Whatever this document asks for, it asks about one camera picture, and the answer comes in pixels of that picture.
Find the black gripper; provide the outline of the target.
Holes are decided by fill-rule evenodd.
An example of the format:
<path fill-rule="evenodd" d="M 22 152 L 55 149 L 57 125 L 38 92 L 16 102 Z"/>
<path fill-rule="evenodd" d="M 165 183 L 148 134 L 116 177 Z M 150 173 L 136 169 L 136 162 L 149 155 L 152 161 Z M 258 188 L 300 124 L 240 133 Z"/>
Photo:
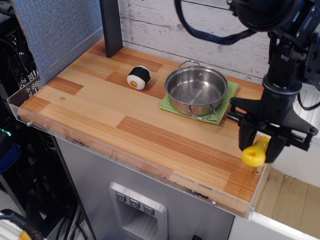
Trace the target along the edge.
<path fill-rule="evenodd" d="M 229 100 L 229 118 L 238 122 L 238 146 L 241 151 L 250 147 L 257 132 L 271 137 L 266 164 L 273 163 L 285 146 L 293 145 L 307 151 L 316 128 L 300 118 L 293 104 L 302 89 L 296 81 L 292 86 L 280 87 L 265 76 L 260 100 L 233 97 Z"/>

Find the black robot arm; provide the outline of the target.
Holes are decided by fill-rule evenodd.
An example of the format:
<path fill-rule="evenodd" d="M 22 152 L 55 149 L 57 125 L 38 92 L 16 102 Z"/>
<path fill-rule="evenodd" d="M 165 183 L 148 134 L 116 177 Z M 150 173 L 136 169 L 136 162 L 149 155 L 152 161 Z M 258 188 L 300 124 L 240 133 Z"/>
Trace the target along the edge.
<path fill-rule="evenodd" d="M 284 147 L 308 150 L 316 127 L 294 111 L 303 84 L 320 86 L 320 3 L 317 0 L 230 0 L 230 9 L 254 32 L 267 32 L 269 69 L 259 100 L 234 97 L 228 118 L 239 125 L 239 148 L 253 144 L 257 132 L 270 136 L 265 162 Z"/>

